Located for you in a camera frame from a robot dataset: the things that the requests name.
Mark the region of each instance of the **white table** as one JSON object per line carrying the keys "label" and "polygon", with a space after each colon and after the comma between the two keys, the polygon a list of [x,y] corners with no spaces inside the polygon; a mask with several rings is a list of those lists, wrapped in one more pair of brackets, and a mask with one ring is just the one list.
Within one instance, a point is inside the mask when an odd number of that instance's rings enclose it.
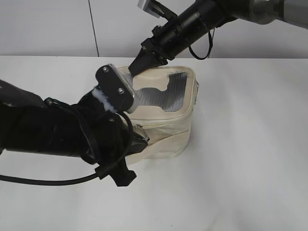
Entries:
{"label": "white table", "polygon": [[[0,57],[0,78],[75,103],[104,64],[130,58]],[[70,187],[0,183],[0,230],[283,231],[308,229],[308,60],[177,59],[200,83],[190,144],[175,159]],[[0,174],[66,180],[77,158],[4,152]]]}

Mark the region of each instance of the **power cord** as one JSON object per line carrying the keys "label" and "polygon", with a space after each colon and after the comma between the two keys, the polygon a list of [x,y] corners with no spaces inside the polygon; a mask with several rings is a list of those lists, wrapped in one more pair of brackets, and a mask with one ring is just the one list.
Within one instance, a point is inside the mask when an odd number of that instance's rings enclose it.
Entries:
{"label": "power cord", "polygon": [[215,29],[213,30],[213,35],[211,34],[210,31],[208,32],[209,47],[208,47],[208,52],[207,52],[206,57],[204,57],[204,58],[199,57],[195,52],[193,52],[192,47],[189,46],[189,51],[190,51],[190,53],[192,54],[192,56],[193,56],[194,58],[196,58],[197,60],[204,60],[204,59],[206,59],[206,58],[209,58],[209,56],[210,56],[210,54],[211,54],[211,51],[212,51],[212,49],[213,49],[213,38],[214,38],[214,33],[215,33]]}

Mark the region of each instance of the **silver lining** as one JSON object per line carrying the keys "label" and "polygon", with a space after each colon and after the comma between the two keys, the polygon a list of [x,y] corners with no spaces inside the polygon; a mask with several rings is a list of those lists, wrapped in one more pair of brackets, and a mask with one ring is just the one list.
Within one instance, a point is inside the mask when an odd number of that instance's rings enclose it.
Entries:
{"label": "silver lining", "polygon": [[[129,73],[123,73],[130,85],[132,85],[132,76]],[[183,107],[185,90],[187,85],[187,72],[169,74],[169,83],[165,91],[157,88],[142,88],[135,90],[139,98],[139,105],[158,106],[165,112],[177,112]]]}

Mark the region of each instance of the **black cable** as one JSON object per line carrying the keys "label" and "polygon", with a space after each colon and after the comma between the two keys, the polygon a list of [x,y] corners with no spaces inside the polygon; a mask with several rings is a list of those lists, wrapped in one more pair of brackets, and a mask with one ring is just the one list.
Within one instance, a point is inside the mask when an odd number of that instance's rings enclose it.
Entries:
{"label": "black cable", "polygon": [[212,35],[211,35],[211,32],[210,32],[210,31],[208,32],[208,42],[209,42],[209,48],[208,48],[208,52],[207,52],[206,57],[200,58],[198,55],[196,55],[195,52],[193,52],[192,47],[189,46],[189,51],[190,51],[190,53],[192,54],[192,56],[193,56],[194,58],[196,58],[197,60],[204,60],[204,59],[206,59],[207,57],[209,57],[210,54],[211,54],[212,48],[213,48],[213,38],[212,38]]}
{"label": "black cable", "polygon": [[87,177],[75,179],[75,180],[31,180],[18,177],[8,177],[0,175],[1,181],[19,183],[19,184],[30,184],[30,185],[40,185],[40,186],[67,186],[87,182],[89,180],[97,178],[96,173],[89,175]]}
{"label": "black cable", "polygon": [[131,147],[131,144],[133,142],[133,125],[131,123],[130,118],[124,113],[124,112],[118,112],[118,114],[120,116],[122,116],[126,123],[127,123],[127,127],[128,127],[128,135],[129,135],[129,140],[128,140],[128,144],[127,147],[125,149],[125,151],[123,152],[123,154],[119,157],[119,159],[117,160],[117,162],[119,162],[121,159],[123,159],[129,152],[129,148]]}

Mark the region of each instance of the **metal mount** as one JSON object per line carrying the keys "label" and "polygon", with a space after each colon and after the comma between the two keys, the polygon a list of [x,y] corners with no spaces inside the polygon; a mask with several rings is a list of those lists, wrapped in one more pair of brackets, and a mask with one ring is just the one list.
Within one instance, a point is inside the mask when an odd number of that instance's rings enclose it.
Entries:
{"label": "metal mount", "polygon": [[171,18],[177,17],[176,13],[156,0],[139,0],[137,6],[156,18],[163,17],[169,21]]}

